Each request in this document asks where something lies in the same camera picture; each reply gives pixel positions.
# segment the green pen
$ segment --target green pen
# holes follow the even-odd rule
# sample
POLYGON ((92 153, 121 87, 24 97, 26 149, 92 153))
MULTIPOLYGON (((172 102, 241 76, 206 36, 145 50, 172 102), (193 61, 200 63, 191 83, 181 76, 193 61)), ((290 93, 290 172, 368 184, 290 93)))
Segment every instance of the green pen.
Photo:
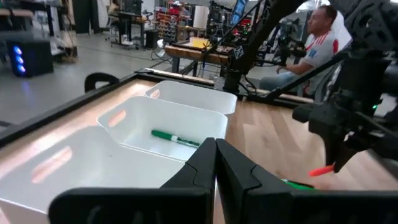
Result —
POLYGON ((156 136, 158 138, 166 139, 166 140, 169 140, 169 141, 172 141, 172 142, 176 142, 176 143, 179 143, 179 144, 183 144, 183 145, 186 145, 186 146, 195 147, 195 148, 198 148, 200 146, 200 143, 197 143, 197 142, 194 142, 194 141, 190 141, 190 140, 187 140, 187 139, 183 139, 183 138, 180 138, 180 137, 175 136, 173 134, 165 133, 163 131, 152 130, 151 133, 152 133, 153 136, 156 136))
POLYGON ((285 182, 286 184, 289 184, 291 187, 293 187, 296 190, 314 190, 314 188, 312 188, 312 187, 308 187, 308 186, 301 185, 301 184, 296 184, 296 183, 293 183, 288 180, 282 179, 282 181, 285 182))

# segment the jeans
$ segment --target jeans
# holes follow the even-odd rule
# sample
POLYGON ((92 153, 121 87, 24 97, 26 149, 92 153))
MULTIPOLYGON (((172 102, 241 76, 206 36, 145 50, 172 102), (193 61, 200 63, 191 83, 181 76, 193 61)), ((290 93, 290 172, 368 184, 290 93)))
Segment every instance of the jeans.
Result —
MULTIPOLYGON (((274 77, 264 77, 260 80, 260 89, 262 90, 273 90, 277 87, 285 85, 286 83, 297 78, 295 74, 292 72, 284 72, 280 73, 274 77)), ((297 90, 299 88, 296 86, 290 90, 291 93, 297 94, 297 90)))

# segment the concrete floor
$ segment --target concrete floor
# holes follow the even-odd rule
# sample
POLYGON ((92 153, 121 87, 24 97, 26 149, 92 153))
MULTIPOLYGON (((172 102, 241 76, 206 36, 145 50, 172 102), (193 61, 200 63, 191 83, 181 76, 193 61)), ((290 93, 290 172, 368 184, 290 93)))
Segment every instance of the concrete floor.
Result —
MULTIPOLYGON (((105 37, 79 35, 77 63, 54 64, 54 73, 51 74, 17 78, 9 65, 4 67, 0 64, 0 121, 19 124, 83 95, 85 77, 93 72, 105 72, 122 78, 159 62, 150 59, 150 51, 111 47, 105 37)), ((189 63, 189 60, 181 60, 181 68, 189 63)), ((171 64, 165 62, 154 68, 168 70, 171 64)), ((254 67, 248 77, 259 80, 264 76, 273 76, 276 75, 275 69, 254 67)), ((204 70, 198 72, 199 76, 210 78, 220 68, 206 65, 204 70)))

